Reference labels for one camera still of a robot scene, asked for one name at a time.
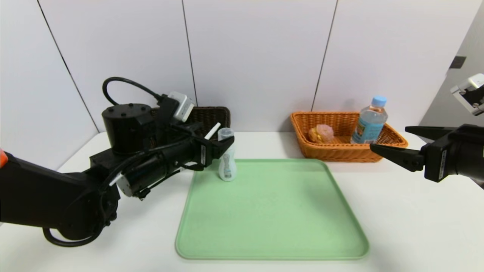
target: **white wall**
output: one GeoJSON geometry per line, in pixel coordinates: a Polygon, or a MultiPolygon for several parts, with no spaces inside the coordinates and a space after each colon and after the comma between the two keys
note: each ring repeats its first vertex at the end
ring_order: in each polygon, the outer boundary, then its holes
{"type": "MultiPolygon", "coordinates": [[[[110,103],[101,86],[110,76],[157,93],[178,91],[195,101],[181,0],[40,0],[47,22],[86,105],[103,131],[110,103]]],[[[121,82],[109,84],[119,103],[156,101],[121,82]]]]}
{"type": "Polygon", "coordinates": [[[57,169],[97,130],[36,1],[2,0],[0,55],[1,147],[57,169]]]}
{"type": "Polygon", "coordinates": [[[200,106],[237,131],[287,131],[310,111],[336,0],[185,0],[200,106]]]}
{"type": "Polygon", "coordinates": [[[0,148],[2,147],[1,145],[1,26],[2,26],[2,21],[0,18],[0,148]]]}
{"type": "Polygon", "coordinates": [[[434,101],[422,119],[422,126],[460,126],[464,123],[484,126],[484,115],[473,116],[454,96],[450,89],[469,76],[484,74],[484,4],[467,32],[459,49],[460,56],[467,56],[461,69],[450,69],[434,101]]]}
{"type": "Polygon", "coordinates": [[[380,94],[390,125],[418,125],[481,1],[339,1],[314,110],[360,110],[380,94]]]}

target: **white straw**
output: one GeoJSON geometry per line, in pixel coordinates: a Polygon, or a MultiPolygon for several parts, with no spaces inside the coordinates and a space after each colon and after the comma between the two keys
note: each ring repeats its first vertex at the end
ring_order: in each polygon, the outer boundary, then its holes
{"type": "Polygon", "coordinates": [[[220,127],[220,123],[215,124],[215,126],[208,132],[207,135],[205,135],[205,139],[209,140],[215,132],[217,132],[217,129],[220,127]]]}

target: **plastic bottle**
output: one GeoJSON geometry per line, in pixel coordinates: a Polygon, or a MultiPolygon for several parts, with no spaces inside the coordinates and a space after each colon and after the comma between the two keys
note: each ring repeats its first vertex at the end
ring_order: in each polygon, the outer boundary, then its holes
{"type": "Polygon", "coordinates": [[[383,108],[386,103],[386,97],[377,95],[373,97],[370,106],[360,111],[358,124],[351,137],[352,144],[371,144],[377,141],[381,129],[388,119],[388,114],[383,108]]]}
{"type": "MultiPolygon", "coordinates": [[[[231,128],[224,127],[218,131],[219,141],[231,136],[234,136],[234,131],[231,128]]],[[[233,143],[220,158],[218,173],[220,178],[225,181],[232,181],[237,175],[237,166],[235,165],[234,153],[235,143],[233,143]]]]}

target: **white table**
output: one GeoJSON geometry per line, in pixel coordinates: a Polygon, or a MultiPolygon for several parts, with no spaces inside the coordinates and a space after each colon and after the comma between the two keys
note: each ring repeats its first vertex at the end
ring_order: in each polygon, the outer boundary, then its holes
{"type": "MultiPolygon", "coordinates": [[[[424,144],[402,133],[409,148],[424,144]]],[[[237,158],[300,158],[293,133],[236,133],[237,158]]],[[[109,148],[95,136],[60,169],[82,171],[89,156],[109,148]]],[[[144,201],[121,196],[118,218],[91,244],[61,248],[40,228],[0,227],[0,271],[216,272],[216,271],[484,271],[484,190],[465,177],[425,180],[393,163],[328,163],[369,242],[356,261],[204,261],[175,251],[192,178],[184,171],[144,201]]]]}

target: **wicker basket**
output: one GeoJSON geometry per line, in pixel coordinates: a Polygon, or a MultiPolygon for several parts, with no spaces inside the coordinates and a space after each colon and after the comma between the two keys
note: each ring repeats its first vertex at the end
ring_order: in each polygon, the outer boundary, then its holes
{"type": "MultiPolygon", "coordinates": [[[[158,108],[151,110],[151,115],[155,116],[158,108]]],[[[230,111],[226,107],[194,107],[192,113],[185,123],[202,123],[202,127],[196,131],[198,136],[205,136],[218,122],[221,128],[230,127],[230,111]]],[[[210,140],[217,140],[215,133],[210,140]]]]}
{"type": "MultiPolygon", "coordinates": [[[[306,158],[333,162],[377,162],[381,156],[371,152],[369,144],[351,144],[350,139],[358,122],[359,112],[294,112],[292,125],[299,147],[306,158]],[[315,144],[308,138],[308,131],[318,124],[334,130],[334,140],[328,144],[315,144]]],[[[405,148],[408,142],[391,126],[385,124],[378,144],[405,148]]]]}

